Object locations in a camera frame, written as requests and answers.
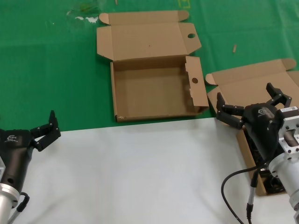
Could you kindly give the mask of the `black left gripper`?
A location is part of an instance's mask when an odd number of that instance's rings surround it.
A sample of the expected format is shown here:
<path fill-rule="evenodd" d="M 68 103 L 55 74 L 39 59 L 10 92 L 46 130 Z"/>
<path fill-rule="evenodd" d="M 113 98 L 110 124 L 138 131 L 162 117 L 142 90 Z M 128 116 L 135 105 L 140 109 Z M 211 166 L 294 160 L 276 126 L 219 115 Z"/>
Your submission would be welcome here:
<path fill-rule="evenodd" d="M 1 183 L 22 190 L 33 148 L 43 151 L 61 137 L 58 120 L 51 110 L 48 124 L 29 130 L 0 131 L 0 157 L 5 170 Z"/>

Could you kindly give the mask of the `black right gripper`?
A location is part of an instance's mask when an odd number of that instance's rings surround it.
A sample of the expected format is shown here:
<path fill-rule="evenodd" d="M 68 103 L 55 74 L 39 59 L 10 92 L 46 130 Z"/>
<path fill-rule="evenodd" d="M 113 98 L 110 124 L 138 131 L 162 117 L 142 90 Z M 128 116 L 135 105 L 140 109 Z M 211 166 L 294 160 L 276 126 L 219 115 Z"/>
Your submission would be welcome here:
<path fill-rule="evenodd" d="M 275 120 L 278 110 L 275 106 L 283 104 L 284 108 L 288 108 L 292 98 L 271 83 L 266 85 L 266 90 L 271 97 L 266 104 L 252 104 L 245 108 L 225 104 L 222 94 L 218 92 L 216 118 L 238 130 L 244 124 L 263 160 L 271 161 L 281 153 L 278 148 L 279 122 Z"/>

